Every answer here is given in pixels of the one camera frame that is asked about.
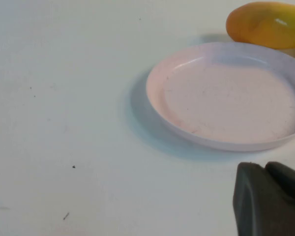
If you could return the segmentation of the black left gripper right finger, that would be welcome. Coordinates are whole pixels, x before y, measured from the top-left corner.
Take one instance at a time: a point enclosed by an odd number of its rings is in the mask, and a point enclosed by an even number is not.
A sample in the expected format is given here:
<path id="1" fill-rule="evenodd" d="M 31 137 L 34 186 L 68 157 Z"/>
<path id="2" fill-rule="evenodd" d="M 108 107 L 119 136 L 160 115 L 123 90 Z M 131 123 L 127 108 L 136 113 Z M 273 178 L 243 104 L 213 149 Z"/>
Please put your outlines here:
<path id="1" fill-rule="evenodd" d="M 295 200 L 295 170 L 279 162 L 268 162 L 265 169 L 282 190 Z"/>

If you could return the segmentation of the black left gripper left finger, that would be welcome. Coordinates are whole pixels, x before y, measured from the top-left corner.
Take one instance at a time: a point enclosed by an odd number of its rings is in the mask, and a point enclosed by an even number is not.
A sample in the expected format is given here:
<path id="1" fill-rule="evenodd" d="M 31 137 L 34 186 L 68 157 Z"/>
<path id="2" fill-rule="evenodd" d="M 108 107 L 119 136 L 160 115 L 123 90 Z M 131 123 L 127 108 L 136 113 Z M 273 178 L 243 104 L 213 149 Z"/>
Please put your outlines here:
<path id="1" fill-rule="evenodd" d="M 295 200 L 262 167 L 237 167 L 233 209 L 240 236 L 295 236 Z"/>

